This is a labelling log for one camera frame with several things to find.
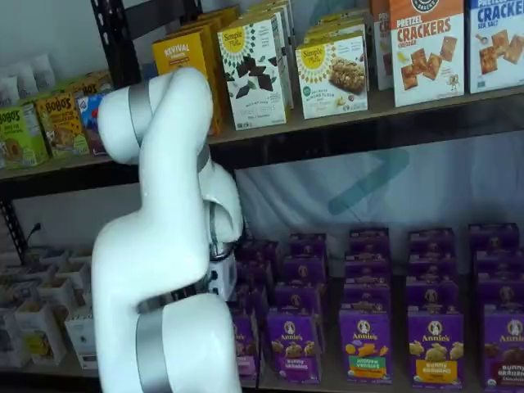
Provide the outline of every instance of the white product box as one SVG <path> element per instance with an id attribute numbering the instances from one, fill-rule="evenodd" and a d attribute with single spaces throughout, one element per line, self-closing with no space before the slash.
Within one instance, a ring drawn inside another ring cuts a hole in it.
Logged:
<path id="1" fill-rule="evenodd" d="M 41 300 L 51 306 L 57 322 L 62 327 L 68 315 L 78 308 L 73 285 L 67 278 L 54 278 L 41 284 L 38 293 Z"/>
<path id="2" fill-rule="evenodd" d="M 65 320 L 65 328 L 79 358 L 80 367 L 97 369 L 93 309 L 87 305 L 77 309 Z"/>
<path id="3" fill-rule="evenodd" d="M 49 304 L 26 300 L 15 319 L 36 364 L 58 365 L 64 359 L 67 349 Z"/>
<path id="4" fill-rule="evenodd" d="M 31 359 L 15 320 L 15 309 L 0 309 L 0 367 L 24 367 Z"/>
<path id="5" fill-rule="evenodd" d="M 524 84 L 524 6 L 515 0 L 468 0 L 469 90 Z"/>
<path id="6" fill-rule="evenodd" d="M 284 65 L 275 15 L 237 20 L 219 31 L 237 130 L 287 122 Z"/>
<path id="7" fill-rule="evenodd" d="M 56 278 L 68 278 L 73 285 L 76 301 L 85 305 L 84 290 L 89 286 L 89 265 L 83 263 L 63 264 L 56 272 Z"/>
<path id="8" fill-rule="evenodd" d="M 296 49 L 304 117 L 368 109 L 362 32 Z"/>
<path id="9" fill-rule="evenodd" d="M 464 94 L 463 2 L 391 0 L 395 105 Z"/>

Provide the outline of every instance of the brand logo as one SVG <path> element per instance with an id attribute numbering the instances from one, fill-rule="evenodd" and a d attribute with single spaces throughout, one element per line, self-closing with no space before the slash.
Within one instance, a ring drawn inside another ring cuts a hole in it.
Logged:
<path id="1" fill-rule="evenodd" d="M 411 0 L 413 8 L 419 12 L 429 12 L 439 3 L 439 0 Z"/>
<path id="2" fill-rule="evenodd" d="M 433 336 L 439 336 L 442 333 L 442 323 L 439 321 L 431 321 L 429 325 L 427 325 L 427 330 Z"/>

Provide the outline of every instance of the annie's logo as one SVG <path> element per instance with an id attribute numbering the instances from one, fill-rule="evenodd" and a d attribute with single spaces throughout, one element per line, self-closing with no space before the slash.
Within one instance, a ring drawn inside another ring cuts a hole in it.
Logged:
<path id="1" fill-rule="evenodd" d="M 293 341 L 302 341 L 302 336 L 300 334 L 295 334 L 295 324 L 291 321 L 284 323 L 284 332 L 282 334 L 283 340 L 293 340 Z"/>
<path id="2" fill-rule="evenodd" d="M 430 336 L 422 336 L 422 341 L 449 341 L 449 337 L 442 335 L 442 323 L 439 321 L 431 321 L 427 325 L 427 330 L 430 332 Z"/>
<path id="3" fill-rule="evenodd" d="M 429 12 L 439 3 L 439 0 L 411 0 L 413 8 L 418 12 Z"/>
<path id="4" fill-rule="evenodd" d="M 376 340 L 377 335 L 373 334 L 371 332 L 371 325 L 368 321 L 365 319 L 360 319 L 357 323 L 357 330 L 359 333 L 353 334 L 353 339 L 359 339 L 359 340 Z"/>

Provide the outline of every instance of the purple annie's box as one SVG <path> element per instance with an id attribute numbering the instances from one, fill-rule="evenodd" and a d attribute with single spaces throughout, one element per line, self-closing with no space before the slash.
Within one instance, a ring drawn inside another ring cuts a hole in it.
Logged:
<path id="1" fill-rule="evenodd" d="M 524 388 L 524 309 L 521 304 L 484 305 L 483 382 L 486 391 Z"/>
<path id="2" fill-rule="evenodd" d="M 452 228 L 434 228 L 409 233 L 409 250 L 412 253 L 453 252 L 455 234 Z"/>
<path id="3" fill-rule="evenodd" d="M 390 384 L 393 370 L 387 313 L 343 304 L 339 324 L 347 380 Z"/>
<path id="4" fill-rule="evenodd" d="M 462 389 L 463 316 L 454 305 L 408 311 L 409 367 L 413 387 Z"/>
<path id="5" fill-rule="evenodd" d="M 313 315 L 295 308 L 271 309 L 268 332 L 280 377 L 294 383 L 320 383 L 322 368 Z"/>
<path id="6" fill-rule="evenodd" d="M 363 228 L 350 230 L 350 255 L 371 252 L 390 257 L 388 228 Z"/>

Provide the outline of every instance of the pretzel crackers box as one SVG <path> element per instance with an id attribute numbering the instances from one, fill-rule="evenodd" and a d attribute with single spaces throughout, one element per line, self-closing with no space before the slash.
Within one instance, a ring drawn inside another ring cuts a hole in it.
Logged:
<path id="1" fill-rule="evenodd" d="M 339 325 L 348 381 L 391 383 L 391 339 L 387 313 L 342 305 Z"/>
<path id="2" fill-rule="evenodd" d="M 391 64 L 391 28 L 389 0 L 371 0 L 373 14 L 373 37 L 377 62 L 379 90 L 393 87 L 393 65 Z"/>
<path id="3" fill-rule="evenodd" d="M 322 368 L 313 315 L 294 308 L 271 309 L 268 334 L 280 377 L 294 383 L 320 383 Z"/>
<path id="4" fill-rule="evenodd" d="M 464 9 L 459 0 L 391 0 L 395 105 L 464 94 Z"/>
<path id="5" fill-rule="evenodd" d="M 524 6 L 515 0 L 469 0 L 469 90 L 524 84 Z"/>

